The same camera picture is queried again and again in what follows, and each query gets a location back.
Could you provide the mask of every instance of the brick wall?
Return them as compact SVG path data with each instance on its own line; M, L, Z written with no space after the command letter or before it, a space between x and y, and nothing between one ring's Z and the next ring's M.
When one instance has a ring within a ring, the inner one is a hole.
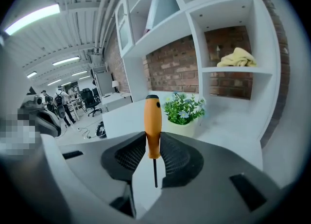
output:
M236 47L251 52L244 26L205 32L209 65L216 66L221 57ZM192 35L170 43L143 59L149 88L157 91L199 92L198 67ZM210 94L249 99L251 73L211 73Z
M130 92L126 79L123 59L120 56L118 45L117 30L112 33L110 41L104 55L105 61L108 63L109 71L112 73L114 80L119 82L118 90L121 92Z
M275 128L277 127L279 120L282 117L284 106L286 103L288 86L290 81L290 64L289 64L289 51L287 44L287 37L285 30L283 28L282 22L279 16L275 13L275 6L271 0L263 0L265 3L270 17L272 19L274 28L276 30L277 39L279 43L279 49L281 54L281 81L280 81L280 90L278 93L278 98L276 102L276 107L274 109L272 119L268 125L266 132L264 133L262 139L260 140L261 147L263 148L269 141L271 135L273 134Z

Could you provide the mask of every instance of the table lamp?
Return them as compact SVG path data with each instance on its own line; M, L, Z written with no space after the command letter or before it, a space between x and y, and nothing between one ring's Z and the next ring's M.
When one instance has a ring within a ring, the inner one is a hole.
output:
M117 88L118 86L119 86L119 82L118 81L112 81L112 87L115 88L117 93L119 93L118 88Z

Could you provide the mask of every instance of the folded towel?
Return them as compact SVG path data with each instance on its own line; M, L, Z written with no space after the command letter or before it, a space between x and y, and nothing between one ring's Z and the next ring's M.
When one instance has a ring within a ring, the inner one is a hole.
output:
M230 55L224 56L217 66L256 67L257 63L250 53L241 48L235 48L234 52Z

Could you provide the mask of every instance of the floor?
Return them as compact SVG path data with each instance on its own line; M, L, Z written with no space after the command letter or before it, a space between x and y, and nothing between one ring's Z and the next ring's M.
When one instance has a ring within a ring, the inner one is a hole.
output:
M72 117L76 120L76 123L72 124L70 122L71 126L66 127L64 120L61 120L62 134L59 137L55 138L58 146L88 143L101 139L96 136L97 125L101 121L103 121L102 114L100 112L96 112L94 114L94 117L92 117L92 115L88 117L87 113L85 113L82 109L79 109L78 110L78 115L80 117L79 121L77 121L74 112L71 112L71 114Z

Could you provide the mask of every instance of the textured gripper pad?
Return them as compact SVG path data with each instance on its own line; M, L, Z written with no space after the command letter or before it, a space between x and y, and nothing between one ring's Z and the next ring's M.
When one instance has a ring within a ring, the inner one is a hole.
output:
M195 148L161 133L160 154L165 164L162 188L180 187L190 183L201 171L204 159Z
M101 164L113 179L131 182L145 152L146 133L141 132L105 150L102 154Z

